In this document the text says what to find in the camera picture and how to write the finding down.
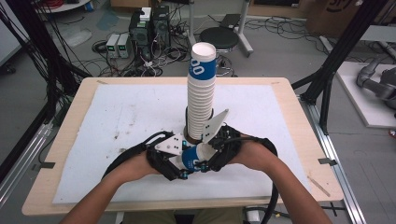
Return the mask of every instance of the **person's right arm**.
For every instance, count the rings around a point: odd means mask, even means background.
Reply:
[[[241,163],[265,172],[274,181],[293,223],[332,223],[289,167],[263,145],[243,142],[240,152],[230,163]]]

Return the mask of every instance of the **stool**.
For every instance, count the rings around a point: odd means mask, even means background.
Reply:
[[[224,27],[212,27],[205,29],[201,32],[200,39],[203,42],[215,46],[217,53],[226,53],[233,51],[239,41],[238,35],[234,33],[233,30]],[[216,67],[218,71],[219,69],[227,70],[222,74],[216,74],[216,76],[222,77],[229,74],[230,72],[233,73],[233,69],[231,68],[232,63],[227,57],[218,54],[216,62]]]

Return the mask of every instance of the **wooden table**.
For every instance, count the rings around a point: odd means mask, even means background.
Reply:
[[[71,104],[46,161],[56,162],[53,169],[41,169],[37,179],[23,205],[22,212],[26,216],[55,215],[68,213],[73,204],[53,204],[52,199],[58,188],[67,155],[78,134],[81,122],[84,120],[95,90],[99,85],[186,85],[185,77],[90,77],[85,78]],[[224,85],[271,85],[282,110],[291,134],[291,139],[297,150],[304,171],[312,189],[312,195],[318,202],[340,201],[343,192],[328,164],[319,164],[318,159],[325,155],[311,126],[297,100],[287,79],[282,77],[220,77],[218,84]],[[267,199],[237,198],[192,201],[165,201],[139,203],[111,203],[107,211],[142,211],[161,209],[192,209],[207,207],[247,206],[264,204]]]

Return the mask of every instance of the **stack of paper cups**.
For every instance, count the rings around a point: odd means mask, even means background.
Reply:
[[[192,46],[188,74],[187,135],[201,140],[204,123],[212,116],[216,81],[216,48],[205,42]]]

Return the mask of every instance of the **blue label on cup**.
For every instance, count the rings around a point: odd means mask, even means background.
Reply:
[[[189,74],[198,80],[209,80],[216,75],[216,60],[203,63],[191,59]]]
[[[183,161],[184,166],[189,170],[189,171],[199,171],[194,165],[196,162],[199,162],[198,156],[197,156],[197,147],[191,147],[187,150],[183,151],[183,154],[181,154],[181,159]]]

